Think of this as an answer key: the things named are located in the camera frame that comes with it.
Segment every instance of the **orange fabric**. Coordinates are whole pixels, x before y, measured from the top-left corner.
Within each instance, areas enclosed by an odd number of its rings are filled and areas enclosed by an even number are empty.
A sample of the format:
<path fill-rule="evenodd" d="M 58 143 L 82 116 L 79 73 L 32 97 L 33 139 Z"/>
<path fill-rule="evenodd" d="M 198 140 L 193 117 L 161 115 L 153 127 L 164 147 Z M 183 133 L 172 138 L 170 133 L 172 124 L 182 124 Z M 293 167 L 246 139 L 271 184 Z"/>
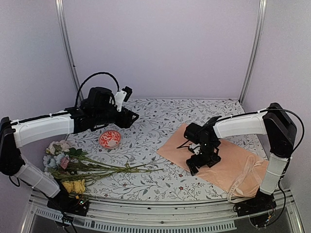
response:
<path fill-rule="evenodd" d="M 186 160 L 193 154 L 187 148 L 176 149 L 185 142 L 183 137 L 187 124 L 183 124 L 169 140 L 157 151 L 164 158 L 189 171 Z M 221 139 L 219 146 L 221 161 L 209 168 L 204 166 L 199 169 L 196 176 L 213 183 L 221 189 L 229 192 L 232 186 L 238 188 L 232 192 L 238 197 L 253 197 L 264 178 L 268 161 L 259 156 Z"/>

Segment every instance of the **floral tablecloth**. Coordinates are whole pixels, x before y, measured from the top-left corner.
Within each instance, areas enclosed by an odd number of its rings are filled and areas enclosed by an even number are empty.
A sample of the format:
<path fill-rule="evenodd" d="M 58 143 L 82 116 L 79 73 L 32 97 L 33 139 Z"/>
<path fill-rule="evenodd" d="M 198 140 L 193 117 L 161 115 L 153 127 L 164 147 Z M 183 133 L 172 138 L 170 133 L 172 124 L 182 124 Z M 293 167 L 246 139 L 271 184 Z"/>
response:
<path fill-rule="evenodd" d="M 111 165 L 131 166 L 148 164 L 162 170 L 152 173 L 118 173 L 104 178 L 86 188 L 86 193 L 105 198 L 129 200 L 210 200 L 227 197 L 227 193 L 193 177 L 184 169 L 156 153 L 182 123 L 196 122 L 203 125 L 214 116 L 229 116 L 243 113 L 235 100 L 129 100 L 125 107 L 139 114 L 139 119 L 130 129 L 115 125 L 97 130 L 72 134 L 68 140 L 77 148 L 86 150 L 89 156 Z M 118 130 L 122 140 L 116 149 L 106 150 L 98 138 L 106 130 Z M 256 135 L 228 138 L 229 141 L 266 158 Z"/>

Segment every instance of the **red and white plate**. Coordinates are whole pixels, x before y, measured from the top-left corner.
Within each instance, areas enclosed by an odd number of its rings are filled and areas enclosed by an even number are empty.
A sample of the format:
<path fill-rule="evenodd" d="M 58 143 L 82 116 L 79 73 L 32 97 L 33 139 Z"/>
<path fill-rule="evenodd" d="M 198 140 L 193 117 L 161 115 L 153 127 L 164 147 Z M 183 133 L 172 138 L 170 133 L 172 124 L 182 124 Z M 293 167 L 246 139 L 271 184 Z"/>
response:
<path fill-rule="evenodd" d="M 99 137 L 99 144 L 106 149 L 113 149 L 121 142 L 121 134 L 115 130 L 108 130 Z"/>

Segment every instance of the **bowl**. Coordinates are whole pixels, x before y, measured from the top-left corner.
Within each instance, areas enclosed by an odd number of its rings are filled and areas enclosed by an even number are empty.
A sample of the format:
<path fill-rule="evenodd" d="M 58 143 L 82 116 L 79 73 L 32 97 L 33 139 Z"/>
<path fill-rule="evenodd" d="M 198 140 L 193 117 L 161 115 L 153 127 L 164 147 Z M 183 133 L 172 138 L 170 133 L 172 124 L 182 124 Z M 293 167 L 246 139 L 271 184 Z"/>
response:
<path fill-rule="evenodd" d="M 98 141 L 105 149 L 113 149 L 121 142 L 121 134 L 116 130 L 108 130 L 100 135 Z"/>

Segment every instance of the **wall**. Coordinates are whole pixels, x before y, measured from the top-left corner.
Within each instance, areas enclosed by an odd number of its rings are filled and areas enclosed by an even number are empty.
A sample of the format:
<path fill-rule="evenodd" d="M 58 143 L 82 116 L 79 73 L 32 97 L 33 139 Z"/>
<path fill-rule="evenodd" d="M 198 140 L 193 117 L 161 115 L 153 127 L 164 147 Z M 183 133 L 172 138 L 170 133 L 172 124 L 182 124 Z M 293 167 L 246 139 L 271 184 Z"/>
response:
<path fill-rule="evenodd" d="M 311 1 L 268 1 L 263 34 L 244 107 L 247 111 L 279 102 L 304 121 L 306 135 L 293 155 L 290 186 L 306 232 L 311 232 Z"/>
<path fill-rule="evenodd" d="M 0 4 L 0 117 L 23 119 L 74 104 L 75 90 L 63 48 L 55 2 L 2 0 Z M 51 140 L 23 148 L 41 166 Z M 0 232 L 17 233 L 30 189 L 0 174 Z"/>
<path fill-rule="evenodd" d="M 238 99 L 259 0 L 64 1 L 80 81 L 114 74 L 134 98 Z M 109 77 L 92 86 L 116 90 Z"/>

